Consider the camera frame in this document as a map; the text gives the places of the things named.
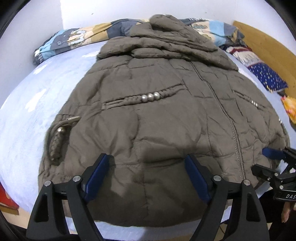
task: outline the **light blue bed sheet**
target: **light blue bed sheet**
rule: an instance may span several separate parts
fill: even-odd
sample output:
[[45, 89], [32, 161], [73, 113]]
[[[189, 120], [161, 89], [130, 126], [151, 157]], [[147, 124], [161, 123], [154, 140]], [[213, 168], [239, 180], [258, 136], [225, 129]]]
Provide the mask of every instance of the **light blue bed sheet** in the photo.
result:
[[[26, 211], [32, 211], [38, 195], [38, 169], [45, 133], [76, 84], [95, 63], [104, 43], [86, 45], [44, 61], [14, 89], [0, 109], [0, 182]], [[290, 126], [280, 97], [266, 91], [246, 67], [232, 55], [229, 57], [271, 102], [289, 133], [291, 147], [296, 148], [296, 132]], [[258, 195], [268, 188], [268, 183], [262, 185]], [[224, 212], [222, 221], [228, 219], [229, 214], [230, 208]], [[165, 228], [120, 227], [105, 222], [96, 222], [96, 225], [105, 239], [163, 240], [192, 234], [198, 223]], [[75, 232], [71, 218], [67, 218], [67, 224]]]

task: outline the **polka dot fabric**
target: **polka dot fabric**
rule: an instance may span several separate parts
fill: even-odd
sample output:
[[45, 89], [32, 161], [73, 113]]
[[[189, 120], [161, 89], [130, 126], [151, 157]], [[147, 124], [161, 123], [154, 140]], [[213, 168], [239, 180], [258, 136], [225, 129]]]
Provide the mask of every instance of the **polka dot fabric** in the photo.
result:
[[265, 63], [256, 63], [248, 66], [248, 69], [256, 75], [263, 86], [270, 92], [279, 92], [288, 88], [287, 82]]

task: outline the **zipper placket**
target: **zipper placket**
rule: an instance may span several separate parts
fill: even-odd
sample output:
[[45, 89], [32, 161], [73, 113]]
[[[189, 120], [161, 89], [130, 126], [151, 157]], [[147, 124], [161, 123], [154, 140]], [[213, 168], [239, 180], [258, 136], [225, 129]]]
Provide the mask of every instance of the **zipper placket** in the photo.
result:
[[211, 92], [212, 92], [213, 96], [215, 97], [216, 101], [219, 103], [220, 108], [222, 109], [224, 115], [226, 116], [226, 118], [228, 119], [228, 121], [229, 121], [230, 124], [231, 124], [231, 129], [232, 129], [232, 134], [233, 134], [233, 139], [234, 139], [234, 144], [235, 144], [235, 152], [236, 152], [236, 155], [237, 155], [237, 159], [238, 159], [238, 161], [239, 161], [239, 163], [240, 163], [242, 178], [243, 178], [243, 179], [246, 179], [245, 174], [244, 174], [244, 165], [243, 165], [243, 162], [242, 162], [241, 151], [240, 151], [240, 148], [239, 148], [239, 140], [238, 140], [237, 131], [236, 131], [236, 129], [235, 129], [235, 126], [234, 126], [232, 120], [230, 119], [229, 115], [227, 114], [227, 112], [224, 110], [224, 108], [223, 108], [222, 104], [220, 103], [220, 101], [219, 101], [217, 95], [215, 94], [215, 92], [214, 92], [212, 86], [211, 86], [211, 85], [210, 85], [205, 79], [203, 79], [203, 78], [201, 77], [201, 75], [200, 75], [199, 72], [197, 71], [197, 69], [196, 69], [196, 67], [194, 66], [194, 64], [191, 63], [191, 62], [190, 62], [190, 64], [191, 64], [192, 67], [194, 68], [194, 70], [195, 70], [196, 74], [198, 75], [198, 77], [199, 77], [203, 82], [205, 82], [205, 83], [208, 85], [208, 87], [209, 87], [209, 89], [211, 90]]

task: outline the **quilted fabric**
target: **quilted fabric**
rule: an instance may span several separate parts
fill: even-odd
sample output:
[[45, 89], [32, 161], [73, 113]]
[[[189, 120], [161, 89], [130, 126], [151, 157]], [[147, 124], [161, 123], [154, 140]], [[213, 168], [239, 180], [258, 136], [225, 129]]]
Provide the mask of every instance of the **quilted fabric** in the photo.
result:
[[251, 166], [275, 164], [262, 149], [289, 145], [261, 91], [173, 16], [155, 15], [109, 40], [97, 60], [48, 130], [39, 174], [39, 187], [68, 181], [101, 153], [113, 155], [88, 205], [94, 220], [154, 227], [197, 220], [205, 205], [185, 171], [188, 153], [213, 174], [256, 185]]

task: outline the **patterned blanket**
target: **patterned blanket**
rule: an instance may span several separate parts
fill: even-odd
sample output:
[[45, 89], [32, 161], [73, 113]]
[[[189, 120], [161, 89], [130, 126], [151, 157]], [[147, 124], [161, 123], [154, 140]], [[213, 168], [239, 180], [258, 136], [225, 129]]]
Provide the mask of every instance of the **patterned blanket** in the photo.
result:
[[[34, 52], [34, 64], [39, 65], [46, 59], [91, 43], [109, 40], [118, 36], [128, 36], [129, 30], [136, 24], [148, 20], [119, 19], [110, 23], [101, 23], [90, 27], [60, 30], [46, 40]], [[181, 19], [192, 26], [201, 35], [207, 37], [216, 46], [246, 46], [244, 35], [235, 26], [215, 20], [195, 18]]]

